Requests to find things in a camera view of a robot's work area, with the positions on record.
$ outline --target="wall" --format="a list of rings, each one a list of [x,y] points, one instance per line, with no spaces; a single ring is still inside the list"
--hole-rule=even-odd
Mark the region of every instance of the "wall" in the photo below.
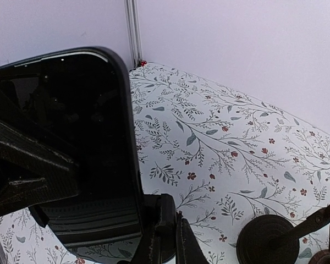
[[[140,0],[143,54],[330,133],[330,1]]]
[[[0,0],[0,65],[66,48],[99,45],[132,68],[125,1]]]

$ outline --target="round black base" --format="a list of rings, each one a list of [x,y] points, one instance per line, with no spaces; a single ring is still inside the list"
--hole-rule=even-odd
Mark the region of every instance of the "round black base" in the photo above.
[[[294,264],[298,257],[299,240],[276,250],[269,241],[292,229],[283,217],[264,215],[249,222],[238,236],[236,252],[240,264]]]
[[[327,249],[316,252],[308,264],[330,264],[330,252]]]

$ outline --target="floral pattern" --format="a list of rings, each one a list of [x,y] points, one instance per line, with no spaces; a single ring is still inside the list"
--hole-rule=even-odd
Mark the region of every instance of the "floral pattern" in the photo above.
[[[130,72],[144,192],[171,194],[210,264],[238,263],[250,220],[279,215],[294,226],[330,203],[330,136],[221,84],[147,63]],[[301,238],[298,263],[328,247],[328,228]],[[116,263],[137,241],[67,252],[27,209],[0,218],[9,263]]]

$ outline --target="red flower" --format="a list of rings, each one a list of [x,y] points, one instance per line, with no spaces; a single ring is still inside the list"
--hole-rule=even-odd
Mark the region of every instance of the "red flower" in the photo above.
[[[189,172],[187,179],[194,180],[194,178],[196,178],[196,177],[197,177],[197,175],[194,172]]]
[[[221,237],[219,238],[219,241],[225,242],[226,239],[227,239],[227,236],[221,235]]]
[[[83,258],[77,257],[75,263],[76,264],[84,264],[84,263],[86,263],[86,261]]]
[[[301,190],[301,195],[304,195],[304,196],[306,196],[306,195],[307,195],[307,190],[305,190],[305,189],[302,189],[302,190]]]

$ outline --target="small red flower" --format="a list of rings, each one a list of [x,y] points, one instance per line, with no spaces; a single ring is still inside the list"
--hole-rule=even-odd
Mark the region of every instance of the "small red flower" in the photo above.
[[[85,264],[86,261],[83,258],[77,257],[75,264]]]
[[[194,172],[189,172],[187,179],[194,180],[197,177],[197,175]]]
[[[305,190],[305,189],[302,189],[302,190],[301,190],[301,195],[304,195],[304,196],[306,196],[306,195],[307,195],[307,190]]]
[[[227,239],[227,236],[221,235],[221,237],[219,238],[219,241],[225,242],[226,239]]]

